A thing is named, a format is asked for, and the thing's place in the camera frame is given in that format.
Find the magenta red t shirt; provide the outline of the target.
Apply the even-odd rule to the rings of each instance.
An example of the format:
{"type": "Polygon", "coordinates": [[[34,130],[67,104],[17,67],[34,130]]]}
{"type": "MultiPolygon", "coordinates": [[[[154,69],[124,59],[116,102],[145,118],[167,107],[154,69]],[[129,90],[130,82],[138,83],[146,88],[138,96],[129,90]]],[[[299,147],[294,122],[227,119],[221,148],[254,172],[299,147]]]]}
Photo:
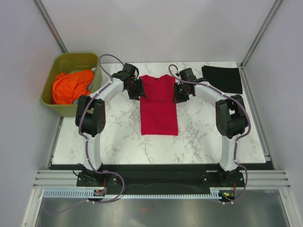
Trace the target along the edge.
{"type": "Polygon", "coordinates": [[[142,135],[178,135],[177,107],[174,102],[175,79],[141,76],[146,97],[140,98],[142,135]]]}

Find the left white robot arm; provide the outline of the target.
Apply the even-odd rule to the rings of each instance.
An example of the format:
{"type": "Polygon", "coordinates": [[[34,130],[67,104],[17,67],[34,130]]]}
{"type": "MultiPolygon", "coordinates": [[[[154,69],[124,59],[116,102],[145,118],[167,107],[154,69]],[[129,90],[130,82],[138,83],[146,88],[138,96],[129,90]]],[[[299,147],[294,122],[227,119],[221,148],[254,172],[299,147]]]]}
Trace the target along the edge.
{"type": "Polygon", "coordinates": [[[139,70],[132,64],[125,63],[123,69],[109,76],[110,80],[99,90],[88,96],[80,96],[77,104],[75,124],[85,142],[86,169],[91,170],[87,180],[93,186],[104,181],[101,172],[100,136],[106,126],[106,105],[117,95],[127,91],[130,100],[146,97],[139,70]]]}

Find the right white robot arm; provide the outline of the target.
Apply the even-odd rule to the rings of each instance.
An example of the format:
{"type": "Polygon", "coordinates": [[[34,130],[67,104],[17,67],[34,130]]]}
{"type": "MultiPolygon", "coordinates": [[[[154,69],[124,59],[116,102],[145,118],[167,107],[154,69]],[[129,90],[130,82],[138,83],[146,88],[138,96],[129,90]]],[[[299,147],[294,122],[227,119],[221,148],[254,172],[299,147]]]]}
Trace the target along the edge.
{"type": "Polygon", "coordinates": [[[210,85],[204,78],[196,78],[191,68],[177,71],[171,75],[178,81],[174,84],[174,102],[183,103],[190,96],[202,98],[215,108],[215,123],[222,135],[222,151],[217,174],[217,181],[228,186],[234,180],[231,171],[240,164],[237,161],[239,139],[245,137],[251,129],[248,113],[240,95],[228,96],[210,85]]]}

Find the folded black t shirt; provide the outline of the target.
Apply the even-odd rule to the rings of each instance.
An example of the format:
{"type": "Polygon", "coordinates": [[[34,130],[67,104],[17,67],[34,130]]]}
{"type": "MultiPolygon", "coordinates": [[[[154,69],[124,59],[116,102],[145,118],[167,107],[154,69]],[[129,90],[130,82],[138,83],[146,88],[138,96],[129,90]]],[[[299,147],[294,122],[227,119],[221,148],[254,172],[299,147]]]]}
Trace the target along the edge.
{"type": "Polygon", "coordinates": [[[225,93],[243,94],[238,68],[203,66],[202,75],[213,87],[225,93]]]}

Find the orange t shirt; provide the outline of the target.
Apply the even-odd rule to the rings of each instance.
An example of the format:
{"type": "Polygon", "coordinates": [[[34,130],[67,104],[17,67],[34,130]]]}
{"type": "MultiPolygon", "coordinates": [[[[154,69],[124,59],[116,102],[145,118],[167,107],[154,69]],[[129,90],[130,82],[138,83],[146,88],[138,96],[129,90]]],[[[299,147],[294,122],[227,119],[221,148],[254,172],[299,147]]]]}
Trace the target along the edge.
{"type": "Polygon", "coordinates": [[[52,103],[72,105],[80,96],[90,95],[93,79],[94,71],[92,69],[58,74],[52,85],[52,103]]]}

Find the olive green plastic bin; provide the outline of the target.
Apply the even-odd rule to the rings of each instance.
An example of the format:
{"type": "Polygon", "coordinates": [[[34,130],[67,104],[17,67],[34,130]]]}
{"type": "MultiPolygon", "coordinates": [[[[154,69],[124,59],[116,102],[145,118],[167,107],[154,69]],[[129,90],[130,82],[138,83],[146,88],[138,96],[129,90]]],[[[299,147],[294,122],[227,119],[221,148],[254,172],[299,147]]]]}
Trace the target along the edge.
{"type": "Polygon", "coordinates": [[[48,78],[45,82],[44,89],[41,94],[41,102],[54,110],[60,116],[74,117],[77,111],[76,105],[56,105],[52,103],[52,85],[58,74],[62,72],[73,73],[76,71],[96,68],[96,74],[93,79],[93,87],[91,94],[100,89],[102,82],[102,72],[98,64],[99,57],[94,53],[64,53],[58,56],[50,69],[48,78]]]}

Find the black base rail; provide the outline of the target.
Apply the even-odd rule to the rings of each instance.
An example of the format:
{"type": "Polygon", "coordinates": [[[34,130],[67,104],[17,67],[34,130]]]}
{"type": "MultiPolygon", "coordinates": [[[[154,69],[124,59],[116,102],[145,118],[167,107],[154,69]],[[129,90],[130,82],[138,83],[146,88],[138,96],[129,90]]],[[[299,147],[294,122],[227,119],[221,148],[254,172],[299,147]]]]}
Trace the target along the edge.
{"type": "Polygon", "coordinates": [[[114,194],[119,192],[209,192],[212,187],[241,188],[245,172],[252,182],[253,171],[264,173],[273,170],[272,162],[245,164],[231,172],[220,170],[218,164],[177,165],[104,165],[102,175],[81,164],[51,165],[51,170],[68,170],[77,176],[79,187],[106,187],[114,194]]]}

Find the left aluminium frame post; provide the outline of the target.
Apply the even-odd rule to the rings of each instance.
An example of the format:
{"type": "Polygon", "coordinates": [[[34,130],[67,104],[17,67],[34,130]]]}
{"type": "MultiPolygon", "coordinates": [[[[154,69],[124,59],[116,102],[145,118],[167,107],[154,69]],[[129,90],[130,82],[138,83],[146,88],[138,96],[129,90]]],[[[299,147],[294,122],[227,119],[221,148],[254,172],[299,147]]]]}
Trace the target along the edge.
{"type": "Polygon", "coordinates": [[[46,26],[48,27],[50,33],[52,34],[52,36],[53,36],[55,42],[57,43],[59,49],[61,50],[61,52],[67,53],[68,49],[67,49],[66,45],[64,44],[63,39],[61,38],[58,30],[56,29],[55,24],[53,23],[43,2],[41,0],[33,0],[33,3],[35,4],[38,12],[40,13],[41,17],[43,18],[43,21],[45,22],[46,26]]]}

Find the aluminium frame post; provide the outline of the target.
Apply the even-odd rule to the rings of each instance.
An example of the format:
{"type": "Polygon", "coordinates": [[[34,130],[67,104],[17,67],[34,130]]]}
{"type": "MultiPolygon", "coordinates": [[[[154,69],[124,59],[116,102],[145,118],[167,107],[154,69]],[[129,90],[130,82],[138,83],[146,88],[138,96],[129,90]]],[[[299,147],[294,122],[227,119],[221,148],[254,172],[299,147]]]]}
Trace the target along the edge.
{"type": "Polygon", "coordinates": [[[58,30],[56,29],[55,24],[53,23],[43,2],[41,0],[33,0],[33,3],[35,4],[38,12],[40,13],[41,17],[43,18],[43,21],[45,22],[46,26],[48,27],[50,33],[52,34],[52,36],[53,36],[55,42],[57,43],[59,49],[61,50],[61,52],[67,53],[68,49],[67,49],[66,45],[64,44],[63,39],[61,38],[58,30]]]}
{"type": "Polygon", "coordinates": [[[267,31],[270,23],[274,19],[275,15],[277,14],[279,8],[281,7],[284,0],[275,0],[273,5],[271,6],[269,12],[267,13],[260,29],[258,30],[252,44],[250,45],[247,53],[244,56],[244,59],[240,63],[240,68],[243,69],[247,63],[249,62],[250,58],[252,57],[254,51],[256,50],[258,44],[260,43],[262,37],[264,36],[265,32],[267,31]]]}

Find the right aluminium frame post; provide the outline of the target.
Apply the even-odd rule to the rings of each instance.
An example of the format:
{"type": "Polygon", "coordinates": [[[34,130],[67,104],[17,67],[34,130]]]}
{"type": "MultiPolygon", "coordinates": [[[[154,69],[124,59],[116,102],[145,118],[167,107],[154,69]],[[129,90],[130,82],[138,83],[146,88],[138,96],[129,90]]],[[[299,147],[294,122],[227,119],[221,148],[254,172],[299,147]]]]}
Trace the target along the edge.
{"type": "Polygon", "coordinates": [[[240,63],[240,68],[243,69],[247,63],[249,62],[250,58],[252,57],[254,51],[256,50],[258,44],[260,43],[262,37],[264,36],[265,32],[267,31],[270,23],[274,19],[275,15],[277,14],[279,8],[281,7],[284,0],[275,0],[273,5],[271,6],[269,12],[267,13],[260,29],[258,30],[252,44],[250,45],[247,53],[244,56],[244,59],[240,63]]]}

